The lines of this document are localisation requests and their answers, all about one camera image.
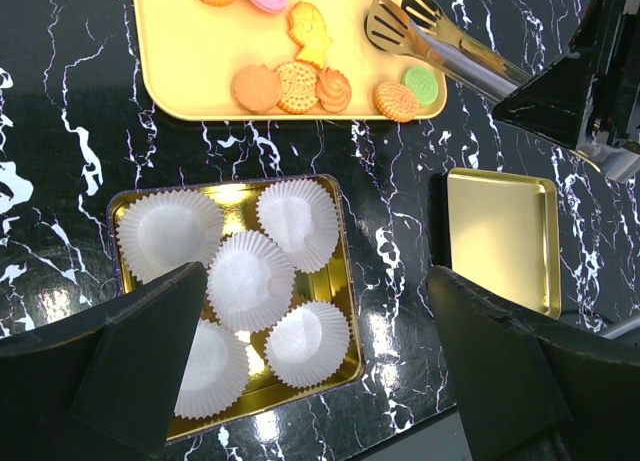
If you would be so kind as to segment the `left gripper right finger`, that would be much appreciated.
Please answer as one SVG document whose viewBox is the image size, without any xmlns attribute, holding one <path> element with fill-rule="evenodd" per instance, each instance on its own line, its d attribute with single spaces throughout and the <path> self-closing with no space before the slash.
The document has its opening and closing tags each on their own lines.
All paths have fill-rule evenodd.
<svg viewBox="0 0 640 461">
<path fill-rule="evenodd" d="M 582 331 L 444 266 L 427 287 L 473 459 L 638 459 L 638 337 Z"/>
</svg>

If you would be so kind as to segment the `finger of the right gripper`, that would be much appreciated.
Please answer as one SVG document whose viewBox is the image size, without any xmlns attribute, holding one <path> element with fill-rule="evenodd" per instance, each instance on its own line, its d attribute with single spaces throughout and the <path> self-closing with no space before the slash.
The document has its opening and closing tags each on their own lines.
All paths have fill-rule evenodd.
<svg viewBox="0 0 640 461">
<path fill-rule="evenodd" d="M 639 0 L 590 0 L 567 49 L 493 118 L 574 149 L 639 149 Z"/>
</svg>

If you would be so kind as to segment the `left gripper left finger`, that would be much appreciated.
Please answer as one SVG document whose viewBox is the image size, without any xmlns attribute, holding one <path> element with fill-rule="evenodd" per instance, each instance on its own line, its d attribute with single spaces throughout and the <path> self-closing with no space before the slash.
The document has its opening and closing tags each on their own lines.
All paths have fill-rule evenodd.
<svg viewBox="0 0 640 461">
<path fill-rule="evenodd" d="M 164 450 L 206 272 L 187 263 L 1 341 L 4 460 L 152 460 Z"/>
</svg>

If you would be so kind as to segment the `green round cookie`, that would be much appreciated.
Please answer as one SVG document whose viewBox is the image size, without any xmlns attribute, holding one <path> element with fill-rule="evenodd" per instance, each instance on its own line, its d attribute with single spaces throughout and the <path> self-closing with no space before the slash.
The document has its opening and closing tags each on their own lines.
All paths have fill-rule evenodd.
<svg viewBox="0 0 640 461">
<path fill-rule="evenodd" d="M 415 94 L 420 107 L 433 104 L 438 97 L 439 87 L 436 77 L 425 67 L 408 68 L 401 77 L 401 83 Z"/>
</svg>

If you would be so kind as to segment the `metal tongs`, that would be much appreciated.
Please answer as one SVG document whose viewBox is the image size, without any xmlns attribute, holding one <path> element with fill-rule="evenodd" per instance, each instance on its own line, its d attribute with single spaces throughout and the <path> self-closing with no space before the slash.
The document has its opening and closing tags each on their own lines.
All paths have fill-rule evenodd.
<svg viewBox="0 0 640 461">
<path fill-rule="evenodd" d="M 399 4 L 373 0 L 364 26 L 376 48 L 421 60 L 475 90 L 494 106 L 538 74 L 525 73 L 463 32 L 435 0 L 402 0 Z M 639 171 L 639 149 L 614 149 L 601 138 L 565 149 L 611 181 L 624 183 Z"/>
</svg>

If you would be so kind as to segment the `orange swirl cookie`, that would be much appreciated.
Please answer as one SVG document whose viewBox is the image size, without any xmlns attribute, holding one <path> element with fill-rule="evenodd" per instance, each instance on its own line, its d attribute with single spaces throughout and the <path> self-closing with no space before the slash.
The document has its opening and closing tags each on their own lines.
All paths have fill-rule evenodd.
<svg viewBox="0 0 640 461">
<path fill-rule="evenodd" d="M 316 96 L 326 111 L 339 113 L 348 107 L 352 88 L 344 74 L 326 68 L 317 75 Z"/>
</svg>

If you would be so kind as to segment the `orange fish cookie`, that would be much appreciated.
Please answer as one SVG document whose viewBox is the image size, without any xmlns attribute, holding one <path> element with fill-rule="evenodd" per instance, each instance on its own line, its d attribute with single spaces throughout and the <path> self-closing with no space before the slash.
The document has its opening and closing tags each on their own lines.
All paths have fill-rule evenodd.
<svg viewBox="0 0 640 461">
<path fill-rule="evenodd" d="M 312 3 L 299 1 L 288 14 L 289 37 L 298 45 L 295 60 L 323 70 L 332 45 L 326 21 Z"/>
</svg>

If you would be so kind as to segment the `plain orange round cookie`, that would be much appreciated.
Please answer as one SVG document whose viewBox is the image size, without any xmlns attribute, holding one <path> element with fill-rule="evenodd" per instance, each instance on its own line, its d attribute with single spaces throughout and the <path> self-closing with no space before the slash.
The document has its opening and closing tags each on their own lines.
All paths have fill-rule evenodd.
<svg viewBox="0 0 640 461">
<path fill-rule="evenodd" d="M 235 100 L 245 109 L 258 114 L 265 113 L 281 99 L 281 78 L 265 65 L 249 65 L 234 76 L 231 91 Z"/>
</svg>

